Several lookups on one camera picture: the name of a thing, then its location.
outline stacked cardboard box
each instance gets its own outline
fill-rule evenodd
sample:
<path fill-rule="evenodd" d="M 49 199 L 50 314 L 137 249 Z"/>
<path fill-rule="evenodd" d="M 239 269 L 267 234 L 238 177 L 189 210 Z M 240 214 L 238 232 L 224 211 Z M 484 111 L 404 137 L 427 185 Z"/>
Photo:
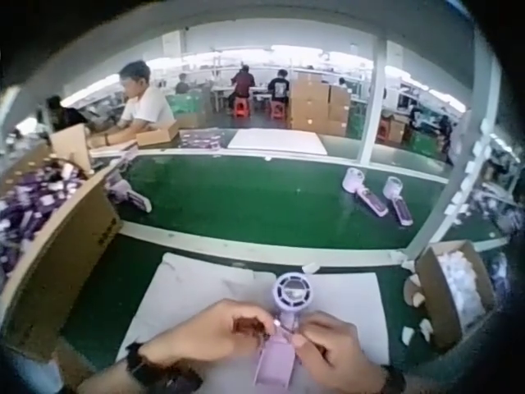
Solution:
<path fill-rule="evenodd" d="M 320 75 L 301 73 L 290 88 L 290 128 L 326 133 L 330 86 Z"/>
<path fill-rule="evenodd" d="M 349 124 L 350 92 L 340 86 L 330 87 L 327 134 L 346 136 Z"/>

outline white cardboard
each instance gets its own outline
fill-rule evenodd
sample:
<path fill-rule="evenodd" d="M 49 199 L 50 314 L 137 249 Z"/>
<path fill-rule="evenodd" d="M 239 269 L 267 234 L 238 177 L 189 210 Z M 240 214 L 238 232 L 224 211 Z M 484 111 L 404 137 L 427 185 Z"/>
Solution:
<path fill-rule="evenodd" d="M 358 327 L 363 351 L 378 364 L 389 364 L 388 333 L 379 284 L 374 273 L 311 275 L 311 309 L 324 310 Z M 223 298 L 257 301 L 272 308 L 272 273 L 254 272 L 165 254 L 121 344 L 117 360 L 133 341 L 147 341 Z M 199 393 L 258 393 L 253 386 L 256 356 L 217 363 L 204 374 Z M 289 392 L 323 393 L 296 365 Z"/>

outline man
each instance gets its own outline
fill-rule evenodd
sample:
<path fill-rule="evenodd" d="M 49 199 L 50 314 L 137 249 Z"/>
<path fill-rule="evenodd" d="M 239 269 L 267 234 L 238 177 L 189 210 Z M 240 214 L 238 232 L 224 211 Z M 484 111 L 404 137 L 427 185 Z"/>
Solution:
<path fill-rule="evenodd" d="M 255 79 L 249 73 L 249 67 L 244 65 L 240 71 L 231 79 L 231 83 L 235 84 L 235 89 L 228 97 L 228 106 L 233 109 L 235 98 L 247 99 L 249 97 L 249 88 L 255 86 Z"/>
<path fill-rule="evenodd" d="M 272 101 L 288 104 L 288 92 L 290 91 L 290 82 L 286 79 L 287 70 L 279 70 L 277 78 L 270 81 L 268 91 L 272 94 Z"/>
<path fill-rule="evenodd" d="M 60 104 L 61 101 L 60 96 L 52 96 L 47 100 L 50 120 L 55 131 L 64 130 L 80 123 L 88 123 L 88 120 L 78 109 L 63 107 Z"/>
<path fill-rule="evenodd" d="M 135 138 L 137 133 L 171 124 L 175 118 L 164 93 L 150 86 L 151 70 L 146 62 L 132 62 L 119 72 L 128 101 L 116 126 L 90 139 L 92 148 L 119 144 Z"/>
<path fill-rule="evenodd" d="M 179 83 L 175 86 L 175 94 L 186 94 L 189 92 L 189 85 L 186 83 L 187 75 L 182 72 L 179 74 Z"/>

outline white paper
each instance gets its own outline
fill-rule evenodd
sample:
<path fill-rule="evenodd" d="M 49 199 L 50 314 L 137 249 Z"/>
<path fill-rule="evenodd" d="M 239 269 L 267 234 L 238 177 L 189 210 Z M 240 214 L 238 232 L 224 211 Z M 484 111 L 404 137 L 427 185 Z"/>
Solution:
<path fill-rule="evenodd" d="M 328 155 L 315 133 L 284 129 L 241 129 L 235 133 L 228 148 Z"/>
<path fill-rule="evenodd" d="M 368 357 L 378 364 L 389 364 L 388 332 L 376 275 L 311 275 L 308 279 L 313 286 L 310 309 L 324 310 L 354 323 Z M 257 301 L 271 309 L 275 281 L 273 273 L 165 254 L 131 321 L 117 359 L 126 356 L 126 346 L 131 342 L 147 341 L 223 298 Z M 258 389 L 253 386 L 256 366 L 256 357 L 215 364 L 206 371 L 199 393 L 256 394 Z M 294 368 L 289 392 L 323 393 L 299 364 Z"/>

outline black sleeve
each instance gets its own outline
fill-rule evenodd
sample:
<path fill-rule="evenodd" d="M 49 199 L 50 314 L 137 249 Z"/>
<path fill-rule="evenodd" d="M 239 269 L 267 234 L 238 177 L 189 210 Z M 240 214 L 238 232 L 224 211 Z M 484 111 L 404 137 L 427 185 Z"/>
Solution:
<path fill-rule="evenodd" d="M 74 108 L 68 108 L 67 111 L 69 112 L 67 114 L 69 121 L 72 125 L 78 125 L 79 123 L 87 123 L 88 120 L 82 115 L 78 109 Z"/>
<path fill-rule="evenodd" d="M 268 84 L 268 91 L 273 92 L 276 89 L 276 79 L 270 81 Z"/>

